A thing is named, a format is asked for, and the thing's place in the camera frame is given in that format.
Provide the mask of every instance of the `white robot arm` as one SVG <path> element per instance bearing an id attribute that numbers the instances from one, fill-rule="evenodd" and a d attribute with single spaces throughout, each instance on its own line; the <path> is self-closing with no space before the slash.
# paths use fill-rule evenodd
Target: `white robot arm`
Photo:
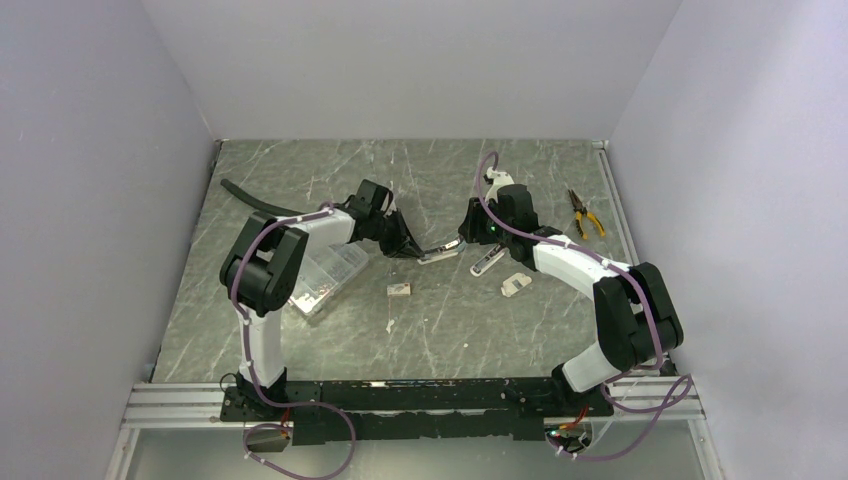
<path id="1" fill-rule="evenodd" d="M 541 226 L 527 187 L 515 184 L 506 172 L 489 168 L 483 177 L 490 185 L 485 196 L 489 210 L 509 227 L 560 244 L 574 243 L 561 231 Z M 551 275 L 593 300 L 595 341 L 576 357 L 558 365 L 553 376 L 567 392 L 581 393 L 656 357 L 644 308 L 651 308 L 663 352 L 683 342 L 683 330 L 662 276 L 649 263 L 630 266 L 590 257 L 572 248 L 514 235 L 497 225 L 478 198 L 471 198 L 459 228 L 468 243 L 499 243 L 513 259 L 528 268 Z M 618 267 L 634 278 L 649 305 L 639 304 L 633 287 L 609 267 Z"/>

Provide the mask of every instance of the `black cable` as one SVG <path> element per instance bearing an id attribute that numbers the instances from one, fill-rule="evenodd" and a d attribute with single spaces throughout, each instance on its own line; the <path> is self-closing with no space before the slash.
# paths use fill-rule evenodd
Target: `black cable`
<path id="1" fill-rule="evenodd" d="M 249 207 L 253 207 L 256 210 L 270 213 L 271 215 L 277 217 L 296 217 L 298 215 L 303 215 L 303 212 L 297 212 L 295 210 L 289 210 L 288 208 L 278 207 L 276 205 L 271 205 L 270 203 L 263 202 L 253 195 L 242 190 L 241 187 L 236 185 L 235 183 L 227 180 L 226 178 L 221 180 L 221 186 L 224 187 L 225 190 L 230 192 L 234 197 L 238 198 L 242 201 L 242 203 L 246 204 Z"/>

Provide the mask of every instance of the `wire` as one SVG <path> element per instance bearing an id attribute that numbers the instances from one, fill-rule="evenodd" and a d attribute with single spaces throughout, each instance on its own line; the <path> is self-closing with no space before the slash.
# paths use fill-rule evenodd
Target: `wire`
<path id="1" fill-rule="evenodd" d="M 331 404 L 325 403 L 325 402 L 286 402 L 286 403 L 282 403 L 282 402 L 275 402 L 275 401 L 271 400 L 270 398 L 268 398 L 267 396 L 265 396 L 265 393 L 262 391 L 262 388 L 260 387 L 259 376 L 256 374 L 256 368 L 254 367 L 253 356 L 251 354 L 251 349 L 250 349 L 250 314 L 247 312 L 247 310 L 245 310 L 238 303 L 238 287 L 239 287 L 239 284 L 241 283 L 241 278 L 244 275 L 245 267 L 250 263 L 248 261 L 248 259 L 253 257 L 253 254 L 256 253 L 256 250 L 259 247 L 259 243 L 262 242 L 262 240 L 264 240 L 265 237 L 268 236 L 268 234 L 270 234 L 272 231 L 274 231 L 275 229 L 282 227 L 282 226 L 294 225 L 296 223 L 302 223 L 302 222 L 310 222 L 312 220 L 317 220 L 319 218 L 328 217 L 328 216 L 332 215 L 332 213 L 333 213 L 333 204 L 332 203 L 324 202 L 324 203 L 321 204 L 320 208 L 321 208 L 321 210 L 318 211 L 318 212 L 307 213 L 305 215 L 299 215 L 299 216 L 296 216 L 296 217 L 290 217 L 290 218 L 284 218 L 282 220 L 278 220 L 278 221 L 272 223 L 271 225 L 268 225 L 261 232 L 259 232 L 259 235 L 257 235 L 256 238 L 253 239 L 253 243 L 250 244 L 250 246 L 247 248 L 247 251 L 244 253 L 245 260 L 239 263 L 238 269 L 236 270 L 235 278 L 233 278 L 233 285 L 230 288 L 230 301 L 232 302 L 233 307 L 236 309 L 236 311 L 239 313 L 239 315 L 241 315 L 241 317 L 243 319 L 243 321 L 241 323 L 242 323 L 242 346 L 244 348 L 244 358 L 247 362 L 247 370 L 248 370 L 248 373 L 250 374 L 250 380 L 253 383 L 253 387 L 256 390 L 256 394 L 259 396 L 259 398 L 263 402 L 265 402 L 267 405 L 270 405 L 270 406 L 276 407 L 276 408 L 319 407 L 319 408 L 324 408 L 324 409 L 330 410 L 330 411 L 338 414 L 340 417 L 342 417 L 342 420 L 344 420 L 344 422 L 347 424 L 348 429 L 350 430 L 350 450 L 348 451 L 347 458 L 345 458 L 344 462 L 342 462 L 342 464 L 337 469 L 335 469 L 333 472 L 331 472 L 327 475 L 324 475 L 324 476 L 320 476 L 320 477 L 307 477 L 307 476 L 304 476 L 304 475 L 294 473 L 290 470 L 286 470 L 285 468 L 280 467 L 279 465 L 277 465 L 273 462 L 269 462 L 269 461 L 265 460 L 264 458 L 260 457 L 259 455 L 250 451 L 250 448 L 248 447 L 248 444 L 247 444 L 247 440 L 255 432 L 260 431 L 260 430 L 277 430 L 277 431 L 280 431 L 280 432 L 288 432 L 290 430 L 288 427 L 285 427 L 283 425 L 278 425 L 276 423 L 261 423 L 261 424 L 256 425 L 255 427 L 252 427 L 252 428 L 250 428 L 250 429 L 248 429 L 244 432 L 244 436 L 242 437 L 242 447 L 244 448 L 244 451 L 245 451 L 245 456 L 244 456 L 245 459 L 250 458 L 250 459 L 252 459 L 256 462 L 261 463 L 262 465 L 265 465 L 266 467 L 268 467 L 268 468 L 270 468 L 274 471 L 282 473 L 283 475 L 287 475 L 291 478 L 295 478 L 297 480 L 328 480 L 328 479 L 334 478 L 334 477 L 338 476 L 340 473 L 342 473 L 344 471 L 344 469 L 346 469 L 347 466 L 350 465 L 351 460 L 353 460 L 353 453 L 354 453 L 354 450 L 356 449 L 356 429 L 354 428 L 353 422 L 351 421 L 350 417 L 345 412 L 343 412 L 341 409 L 336 407 L 335 405 L 331 405 Z"/>
<path id="2" fill-rule="evenodd" d="M 563 247 L 563 248 L 570 248 L 572 250 L 575 250 L 577 252 L 582 253 L 583 255 L 586 255 L 587 257 L 589 257 L 589 258 L 595 260 L 596 262 L 600 263 L 601 265 L 603 265 L 605 268 L 612 270 L 613 272 L 617 273 L 622 278 L 624 278 L 627 281 L 627 283 L 629 283 L 633 287 L 633 289 L 636 291 L 636 295 L 639 297 L 639 302 L 642 304 L 642 307 L 643 307 L 642 310 L 645 313 L 645 320 L 648 323 L 648 330 L 651 333 L 651 342 L 653 343 L 653 346 L 654 346 L 654 354 L 656 355 L 656 362 L 653 365 L 651 365 L 650 367 L 646 367 L 645 369 L 659 370 L 662 367 L 662 364 L 663 364 L 663 361 L 664 361 L 662 346 L 660 344 L 659 334 L 657 333 L 657 325 L 656 325 L 656 322 L 654 321 L 654 314 L 653 314 L 653 312 L 651 312 L 651 308 L 649 306 L 650 304 L 648 303 L 648 299 L 645 296 L 644 290 L 642 290 L 642 286 L 639 285 L 639 283 L 636 281 L 636 279 L 633 278 L 629 273 L 627 273 L 627 271 L 619 268 L 615 264 L 609 263 L 604 257 L 598 255 L 597 253 L 595 253 L 591 249 L 577 245 L 576 243 L 573 243 L 573 242 L 566 243 L 566 242 L 556 240 L 556 239 L 553 239 L 553 238 L 541 237 L 541 236 L 538 236 L 538 235 L 533 235 L 532 233 L 522 232 L 521 230 L 510 227 L 509 225 L 504 223 L 500 218 L 498 218 L 497 215 L 495 215 L 494 212 L 492 212 L 492 210 L 489 208 L 488 202 L 486 202 L 486 198 L 483 195 L 483 185 L 482 185 L 483 170 L 484 170 L 484 167 L 486 166 L 486 163 L 491 158 L 495 159 L 495 163 L 494 163 L 495 165 L 498 164 L 498 161 L 499 161 L 498 152 L 496 152 L 496 151 L 489 152 L 485 157 L 480 159 L 480 163 L 477 165 L 477 174 L 474 177 L 474 185 L 477 189 L 477 199 L 480 201 L 480 206 L 483 207 L 483 210 L 486 212 L 486 215 L 488 215 L 489 218 L 492 219 L 492 221 L 495 222 L 495 224 L 497 224 L 499 227 L 503 228 L 505 231 L 507 231 L 507 232 L 509 232 L 513 235 L 517 235 L 519 237 L 527 238 L 529 240 L 533 240 L 533 241 L 540 242 L 540 243 L 547 243 L 547 244 L 556 245 L 556 246 Z M 630 373 L 631 373 L 630 371 L 622 372 L 621 374 L 616 375 L 616 376 L 614 376 L 610 379 L 607 379 L 606 381 L 607 382 L 614 382 L 615 380 L 619 380 L 621 378 L 626 377 Z M 680 384 L 683 383 L 684 380 L 686 380 L 686 388 L 683 389 L 683 392 L 681 392 L 681 394 L 678 396 L 677 399 L 675 399 L 673 401 L 669 401 L 671 399 L 671 396 L 674 393 L 675 389 L 677 389 L 677 387 L 680 386 Z M 686 397 L 686 395 L 689 393 L 689 390 L 691 390 L 691 388 L 692 388 L 692 376 L 691 375 L 684 375 L 684 376 L 680 377 L 679 379 L 677 379 L 676 382 L 674 382 L 674 384 L 668 390 L 668 393 L 666 394 L 665 399 L 662 401 L 662 403 L 660 403 L 660 405 L 658 405 L 656 407 L 645 408 L 645 409 L 633 409 L 633 408 L 629 408 L 629 407 L 624 407 L 620 403 L 616 402 L 611 396 L 609 396 L 608 393 L 604 392 L 605 389 L 602 388 L 601 392 L 604 393 L 604 398 L 610 404 L 612 404 L 613 406 L 621 409 L 622 411 L 626 411 L 626 412 L 630 412 L 630 413 L 654 413 L 654 418 L 651 419 L 651 421 L 648 423 L 648 425 L 645 427 L 645 429 L 642 431 L 642 433 L 639 434 L 639 436 L 636 438 L 636 440 L 634 440 L 633 443 L 630 444 L 630 446 L 628 446 L 627 448 L 625 448 L 625 449 L 623 449 L 623 450 L 621 450 L 617 453 L 611 454 L 611 455 L 601 455 L 601 456 L 587 457 L 586 455 L 576 455 L 575 454 L 574 458 L 578 459 L 578 460 L 582 460 L 582 461 L 587 461 L 587 462 L 600 462 L 600 461 L 607 461 L 607 460 L 615 460 L 615 459 L 618 459 L 618 458 L 621 458 L 621 457 L 627 455 L 628 453 L 633 451 L 633 449 L 636 448 L 640 443 L 642 443 L 642 440 L 644 440 L 645 437 L 648 435 L 648 433 L 650 433 L 651 430 L 653 430 L 653 428 L 656 425 L 657 421 L 659 420 L 662 412 L 666 408 L 669 408 L 673 405 L 676 405 L 678 402 L 683 400 L 683 398 Z"/>
<path id="3" fill-rule="evenodd" d="M 575 418 L 573 422 L 563 423 L 562 425 L 559 426 L 559 429 L 560 430 L 571 430 L 572 428 L 576 427 L 578 423 L 583 421 L 584 418 L 586 418 L 587 413 L 589 413 L 589 405 L 584 406 L 580 410 L 580 413 L 577 415 L 577 418 Z"/>
<path id="4" fill-rule="evenodd" d="M 276 205 L 271 205 L 270 203 L 263 202 L 253 195 L 245 192 L 241 187 L 236 185 L 235 183 L 227 180 L 226 178 L 221 180 L 221 186 L 224 189 L 232 194 L 232 196 L 238 198 L 242 201 L 242 203 L 246 204 L 249 207 L 253 207 L 256 210 L 260 210 L 265 213 L 270 213 L 276 217 L 295 217 L 297 215 L 303 215 L 301 212 L 297 212 L 295 210 L 289 210 L 288 208 L 278 207 Z"/>

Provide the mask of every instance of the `white plastic part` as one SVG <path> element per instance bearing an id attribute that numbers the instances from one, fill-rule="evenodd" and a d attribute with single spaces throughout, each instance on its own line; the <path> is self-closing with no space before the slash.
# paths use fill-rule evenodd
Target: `white plastic part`
<path id="1" fill-rule="evenodd" d="M 503 285 L 501 285 L 501 293 L 504 297 L 511 297 L 518 293 L 519 290 L 523 289 L 527 285 L 533 282 L 533 279 L 524 275 L 523 273 L 516 273 L 515 275 L 504 280 Z"/>
<path id="2" fill-rule="evenodd" d="M 551 238 L 567 244 L 572 243 L 571 239 L 565 235 L 554 235 Z M 595 299 L 592 285 L 604 277 L 617 275 L 576 250 L 549 243 L 539 243 L 533 247 L 533 260 L 538 271 L 562 280 L 592 300 Z M 630 265 L 626 263 L 613 260 L 608 262 L 623 270 L 630 269 Z"/>
<path id="3" fill-rule="evenodd" d="M 597 330 L 595 332 L 595 343 L 562 366 L 562 373 L 565 374 L 565 379 L 575 392 L 585 392 L 621 373 L 609 363 L 604 352 L 601 351 Z"/>
<path id="4" fill-rule="evenodd" d="M 501 187 L 505 187 L 507 185 L 512 185 L 515 183 L 508 173 L 499 170 L 494 170 L 492 167 L 489 167 L 489 169 L 486 170 L 486 178 L 492 181 L 492 186 L 489 187 L 489 191 L 486 192 L 487 202 L 493 199 L 497 201 L 498 190 Z"/>
<path id="5" fill-rule="evenodd" d="M 278 217 L 280 220 L 291 217 Z M 356 221 L 348 214 L 341 210 L 333 210 L 326 217 L 321 217 L 308 222 L 302 222 L 303 217 L 297 217 L 298 223 L 292 225 L 292 228 L 304 231 L 309 234 L 309 241 L 306 243 L 306 254 L 310 254 L 322 247 L 330 245 L 343 245 L 350 241 L 353 235 L 353 227 Z"/>
<path id="6" fill-rule="evenodd" d="M 395 283 L 386 287 L 386 295 L 390 297 L 408 297 L 412 295 L 412 285 L 408 283 Z"/>
<path id="7" fill-rule="evenodd" d="M 280 378 L 285 370 L 283 361 L 283 349 L 280 346 L 280 325 L 282 322 L 282 309 L 268 312 L 264 317 L 259 317 L 253 310 L 247 310 L 253 319 L 250 326 L 250 355 L 253 361 L 253 369 L 259 378 L 259 384 L 268 387 Z M 241 337 L 241 358 L 244 360 L 244 329 L 239 328 Z M 249 364 L 246 360 L 239 366 L 239 372 L 248 381 L 251 381 Z"/>

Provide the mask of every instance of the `black mounting base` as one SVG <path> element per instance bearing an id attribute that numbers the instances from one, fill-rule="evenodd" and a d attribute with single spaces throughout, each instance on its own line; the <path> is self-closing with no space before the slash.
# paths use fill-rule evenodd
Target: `black mounting base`
<path id="1" fill-rule="evenodd" d="M 284 410 L 257 403 L 255 391 L 247 389 L 253 389 L 249 382 L 227 388 L 221 421 L 278 422 Z M 362 440 L 490 435 L 543 440 L 546 417 L 574 417 L 587 404 L 589 416 L 613 414 L 600 390 L 567 401 L 559 381 L 551 377 L 289 381 L 285 396 L 292 402 L 315 400 L 341 408 Z M 326 409 L 296 408 L 291 419 L 293 445 L 319 445 L 350 436 L 341 417 Z"/>

